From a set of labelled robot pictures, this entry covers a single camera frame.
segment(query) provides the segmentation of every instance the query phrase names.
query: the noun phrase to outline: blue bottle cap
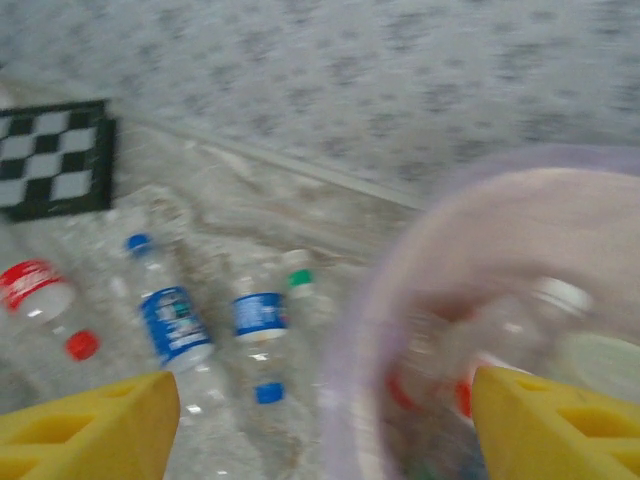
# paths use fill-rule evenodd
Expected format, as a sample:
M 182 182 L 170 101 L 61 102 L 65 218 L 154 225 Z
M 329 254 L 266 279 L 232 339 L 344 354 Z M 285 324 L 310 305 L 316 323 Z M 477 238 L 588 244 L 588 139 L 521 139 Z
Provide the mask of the blue bottle cap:
M 255 388 L 255 395 L 260 405 L 279 402 L 284 398 L 284 385 L 279 382 L 258 385 Z
M 133 257 L 142 257 L 151 251 L 151 237 L 146 233 L 132 235 L 127 240 L 126 249 Z

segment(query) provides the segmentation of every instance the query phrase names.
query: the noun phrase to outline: bottle cap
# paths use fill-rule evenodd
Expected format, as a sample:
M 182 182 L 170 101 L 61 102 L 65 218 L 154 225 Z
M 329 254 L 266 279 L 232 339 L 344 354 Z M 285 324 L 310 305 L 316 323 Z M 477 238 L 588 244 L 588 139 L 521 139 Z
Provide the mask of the bottle cap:
M 558 356 L 558 367 L 569 381 L 640 402 L 640 345 L 596 333 L 578 333 L 560 343 Z
M 260 405 L 279 402 L 284 398 L 284 385 L 279 382 L 258 385 L 255 388 L 255 395 Z
M 90 330 L 80 330 L 69 337 L 65 344 L 67 353 L 76 362 L 93 356 L 100 348 L 100 340 Z
M 151 251 L 151 236 L 146 233 L 132 235 L 127 240 L 126 249 L 134 257 L 141 257 Z
M 591 310 L 593 298 L 584 290 L 556 278 L 542 278 L 533 285 L 533 296 L 573 315 Z
M 282 263 L 284 263 L 284 266 L 289 273 L 309 268 L 309 264 L 311 263 L 311 253 L 309 253 L 309 250 L 304 250 L 302 248 L 298 250 L 291 250 L 290 252 L 282 255 Z

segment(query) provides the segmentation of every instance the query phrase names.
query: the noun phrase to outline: red bottle cap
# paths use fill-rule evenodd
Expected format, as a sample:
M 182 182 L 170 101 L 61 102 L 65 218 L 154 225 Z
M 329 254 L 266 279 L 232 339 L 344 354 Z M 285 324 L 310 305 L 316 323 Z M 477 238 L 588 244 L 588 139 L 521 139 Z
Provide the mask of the red bottle cap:
M 90 330 L 80 330 L 69 337 L 65 348 L 71 358 L 81 362 L 98 351 L 100 340 Z

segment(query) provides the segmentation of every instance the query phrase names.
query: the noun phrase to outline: wall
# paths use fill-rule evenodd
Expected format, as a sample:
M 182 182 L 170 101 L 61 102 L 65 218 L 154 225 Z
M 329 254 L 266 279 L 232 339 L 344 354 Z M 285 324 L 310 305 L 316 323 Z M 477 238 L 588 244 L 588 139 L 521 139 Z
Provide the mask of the wall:
M 407 191 L 498 148 L 640 142 L 638 0 L 2 8 L 10 65 Z

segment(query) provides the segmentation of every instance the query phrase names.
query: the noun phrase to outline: checkerboard pattern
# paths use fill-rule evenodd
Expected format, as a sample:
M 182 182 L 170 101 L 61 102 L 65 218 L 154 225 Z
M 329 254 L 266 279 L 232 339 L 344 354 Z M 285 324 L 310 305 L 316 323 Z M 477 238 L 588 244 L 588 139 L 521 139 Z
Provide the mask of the checkerboard pattern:
M 109 208 L 114 133 L 102 101 L 0 111 L 0 209 L 26 220 Z

